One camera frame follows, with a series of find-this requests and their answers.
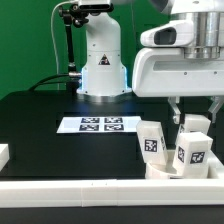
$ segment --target black cable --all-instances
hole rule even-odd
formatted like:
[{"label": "black cable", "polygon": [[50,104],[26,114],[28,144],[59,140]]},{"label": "black cable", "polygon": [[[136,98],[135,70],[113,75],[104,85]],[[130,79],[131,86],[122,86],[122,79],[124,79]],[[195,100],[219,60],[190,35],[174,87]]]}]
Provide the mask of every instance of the black cable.
[{"label": "black cable", "polygon": [[52,75],[52,76],[49,76],[49,77],[44,78],[44,79],[40,80],[39,82],[37,82],[35,85],[33,85],[32,87],[30,87],[28,89],[28,91],[33,91],[38,86],[38,84],[44,83],[44,82],[49,81],[49,80],[52,80],[52,79],[61,78],[61,77],[69,77],[69,75],[68,74],[61,74],[61,75]]},{"label": "black cable", "polygon": [[60,83],[67,83],[65,81],[60,81],[60,82],[45,82],[45,83],[37,83],[36,85],[32,86],[29,88],[29,91],[34,91],[38,86],[43,86],[43,85],[51,85],[51,84],[60,84]]},{"label": "black cable", "polygon": [[52,80],[52,79],[61,78],[61,77],[69,77],[69,75],[68,74],[52,75],[52,76],[49,76],[47,78],[44,78],[44,79],[40,80],[38,83],[43,83],[43,82],[46,82],[46,81],[49,81],[49,80]]}]

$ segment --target white paper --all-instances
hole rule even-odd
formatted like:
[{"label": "white paper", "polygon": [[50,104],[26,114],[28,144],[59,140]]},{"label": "white paper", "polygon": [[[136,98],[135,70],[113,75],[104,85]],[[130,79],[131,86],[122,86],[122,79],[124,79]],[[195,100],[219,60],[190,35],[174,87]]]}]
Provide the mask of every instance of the white paper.
[{"label": "white paper", "polygon": [[139,116],[64,117],[57,133],[136,132],[136,126],[140,120]]}]

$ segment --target black table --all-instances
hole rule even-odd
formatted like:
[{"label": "black table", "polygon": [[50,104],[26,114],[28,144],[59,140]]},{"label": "black table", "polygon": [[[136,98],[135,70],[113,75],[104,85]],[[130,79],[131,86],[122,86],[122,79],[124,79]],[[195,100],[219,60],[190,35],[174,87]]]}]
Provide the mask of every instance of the black table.
[{"label": "black table", "polygon": [[[184,113],[205,114],[206,98],[185,98]],[[79,101],[66,91],[15,92],[0,101],[0,143],[9,143],[10,161],[0,180],[142,179],[145,164],[136,133],[56,134],[64,116],[141,116],[160,121],[168,148],[178,126],[165,98],[131,97],[118,103]],[[224,113],[209,136],[224,160]],[[1,223],[222,223],[224,206],[0,209]]]}]

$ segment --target black sticker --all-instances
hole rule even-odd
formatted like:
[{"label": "black sticker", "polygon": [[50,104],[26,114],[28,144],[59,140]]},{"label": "black sticker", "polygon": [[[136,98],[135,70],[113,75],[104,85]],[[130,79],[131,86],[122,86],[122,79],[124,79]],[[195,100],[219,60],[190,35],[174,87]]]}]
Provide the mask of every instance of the black sticker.
[{"label": "black sticker", "polygon": [[106,124],[120,124],[123,123],[122,117],[106,117],[104,119],[104,123]]},{"label": "black sticker", "polygon": [[205,152],[195,152],[191,156],[191,164],[203,163]]},{"label": "black sticker", "polygon": [[156,140],[149,140],[145,139],[145,151],[146,152],[157,152],[157,141]]},{"label": "black sticker", "polygon": [[81,123],[84,123],[84,124],[100,123],[100,118],[95,118],[95,117],[84,117],[84,118],[82,118]]},{"label": "black sticker", "polygon": [[178,149],[178,159],[184,163],[184,156],[185,156],[185,151],[179,147]]},{"label": "black sticker", "polygon": [[99,125],[82,124],[79,131],[99,131]]},{"label": "black sticker", "polygon": [[99,65],[110,65],[110,62],[105,54],[103,55],[102,59],[100,60]]},{"label": "black sticker", "polygon": [[104,125],[104,131],[124,131],[123,124],[106,124]]}]

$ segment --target green wall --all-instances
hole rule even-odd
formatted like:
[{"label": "green wall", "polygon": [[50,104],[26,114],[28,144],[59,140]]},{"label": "green wall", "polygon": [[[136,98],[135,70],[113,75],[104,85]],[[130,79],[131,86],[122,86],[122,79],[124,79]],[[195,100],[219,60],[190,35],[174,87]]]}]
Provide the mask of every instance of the green wall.
[{"label": "green wall", "polygon": [[[62,1],[1,0],[0,98],[13,91],[27,90],[40,79],[56,74],[50,17],[52,9],[59,2]],[[156,12],[148,0],[116,6],[110,15],[121,25],[122,62],[128,68],[130,85],[134,58],[141,48],[140,34],[166,23],[168,19]],[[66,72],[65,32],[59,16],[56,16],[55,28],[61,72]],[[80,69],[86,61],[85,29],[74,28],[73,33],[75,61]]]}]

